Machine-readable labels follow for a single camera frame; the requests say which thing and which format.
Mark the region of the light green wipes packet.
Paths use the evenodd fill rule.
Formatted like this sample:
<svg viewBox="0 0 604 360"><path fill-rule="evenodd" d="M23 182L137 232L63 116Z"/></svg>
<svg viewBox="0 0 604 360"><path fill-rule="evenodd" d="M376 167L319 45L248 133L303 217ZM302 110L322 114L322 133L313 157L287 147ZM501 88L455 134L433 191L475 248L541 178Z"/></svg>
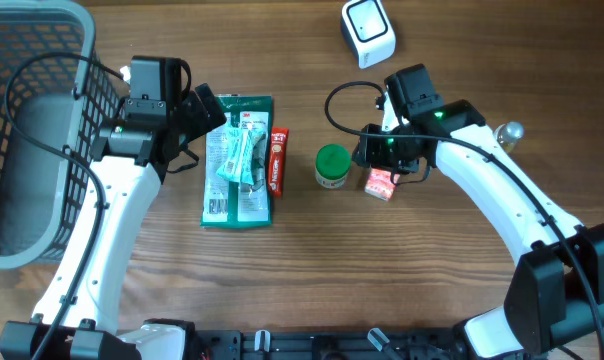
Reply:
<svg viewBox="0 0 604 360"><path fill-rule="evenodd" d="M258 143L266 137L261 128L227 127L227 157L216 170L223 180L234 183L254 185L253 152Z"/></svg>

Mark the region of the green lidded jar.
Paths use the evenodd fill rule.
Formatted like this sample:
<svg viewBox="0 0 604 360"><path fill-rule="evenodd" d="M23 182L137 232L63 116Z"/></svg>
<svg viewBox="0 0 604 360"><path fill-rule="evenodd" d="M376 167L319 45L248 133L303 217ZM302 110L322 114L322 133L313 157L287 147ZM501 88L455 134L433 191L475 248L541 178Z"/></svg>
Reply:
<svg viewBox="0 0 604 360"><path fill-rule="evenodd" d="M336 189L347 180L351 166L351 155L338 144L323 146L315 160L315 178L324 188Z"/></svg>

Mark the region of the red Nescafe sachet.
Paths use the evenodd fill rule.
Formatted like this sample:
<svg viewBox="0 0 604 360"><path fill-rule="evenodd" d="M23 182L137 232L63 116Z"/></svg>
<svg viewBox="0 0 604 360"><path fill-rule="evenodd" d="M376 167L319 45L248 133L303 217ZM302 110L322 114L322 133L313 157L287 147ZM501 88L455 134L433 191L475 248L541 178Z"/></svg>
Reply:
<svg viewBox="0 0 604 360"><path fill-rule="evenodd" d="M288 128L272 129L269 148L268 186L271 194L275 197L281 197L283 193L283 172L288 137Z"/></svg>

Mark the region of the green 3M gloves package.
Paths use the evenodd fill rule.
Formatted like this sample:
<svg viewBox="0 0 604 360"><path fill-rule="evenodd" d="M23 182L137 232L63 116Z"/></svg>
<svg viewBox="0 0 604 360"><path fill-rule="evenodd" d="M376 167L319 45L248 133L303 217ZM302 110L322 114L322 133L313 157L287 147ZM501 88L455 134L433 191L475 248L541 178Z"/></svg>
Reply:
<svg viewBox="0 0 604 360"><path fill-rule="evenodd" d="M272 224L271 196L268 190L268 150L273 124L273 99L263 96L218 98L227 121L206 136L205 183L201 225L230 229L254 228ZM261 128L266 137L253 152L254 185L228 182L216 170L227 157L227 127Z"/></svg>

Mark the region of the yellow dish soap bottle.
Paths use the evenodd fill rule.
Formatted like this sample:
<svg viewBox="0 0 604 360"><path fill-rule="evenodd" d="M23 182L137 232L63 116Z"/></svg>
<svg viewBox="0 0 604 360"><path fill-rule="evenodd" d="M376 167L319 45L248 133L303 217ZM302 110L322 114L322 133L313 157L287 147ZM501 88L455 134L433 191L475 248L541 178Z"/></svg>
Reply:
<svg viewBox="0 0 604 360"><path fill-rule="evenodd" d="M513 151L524 136L524 127L519 122L508 122L496 128L493 136L506 153Z"/></svg>

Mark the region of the orange Kleenex tissue pack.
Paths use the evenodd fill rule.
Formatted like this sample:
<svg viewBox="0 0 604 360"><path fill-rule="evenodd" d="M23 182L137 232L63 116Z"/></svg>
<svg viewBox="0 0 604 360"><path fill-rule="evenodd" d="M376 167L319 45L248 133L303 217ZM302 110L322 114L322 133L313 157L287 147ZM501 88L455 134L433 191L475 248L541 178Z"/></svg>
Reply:
<svg viewBox="0 0 604 360"><path fill-rule="evenodd" d="M399 175L390 171L372 168L369 172L364 191L378 199L389 201L395 191Z"/></svg>

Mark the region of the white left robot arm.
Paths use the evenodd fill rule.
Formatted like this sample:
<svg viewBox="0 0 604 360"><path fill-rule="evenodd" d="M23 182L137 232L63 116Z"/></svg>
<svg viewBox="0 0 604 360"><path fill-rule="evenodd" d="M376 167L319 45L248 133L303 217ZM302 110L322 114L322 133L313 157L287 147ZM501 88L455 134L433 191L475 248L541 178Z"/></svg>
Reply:
<svg viewBox="0 0 604 360"><path fill-rule="evenodd" d="M5 359L199 359L206 350L191 321L149 319L119 333L122 285L146 213L169 163L190 141L223 125L208 84L180 101L129 98L92 144L90 184L56 278L27 322L9 321Z"/></svg>

